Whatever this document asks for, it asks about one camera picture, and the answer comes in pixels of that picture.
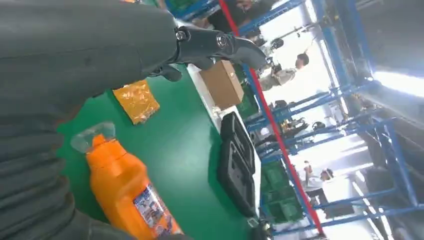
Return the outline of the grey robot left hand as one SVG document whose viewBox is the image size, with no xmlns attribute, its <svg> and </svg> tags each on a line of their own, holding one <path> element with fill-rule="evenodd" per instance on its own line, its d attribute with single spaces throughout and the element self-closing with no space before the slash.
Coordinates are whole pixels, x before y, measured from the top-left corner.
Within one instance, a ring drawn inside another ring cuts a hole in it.
<svg viewBox="0 0 424 240">
<path fill-rule="evenodd" d="M 176 82 L 172 64 L 203 69 L 212 58 L 257 69 L 250 40 L 180 25 L 152 5 L 120 0 L 3 0 L 0 3 L 0 118 L 52 121 L 86 99 L 146 77 Z"/>
</svg>

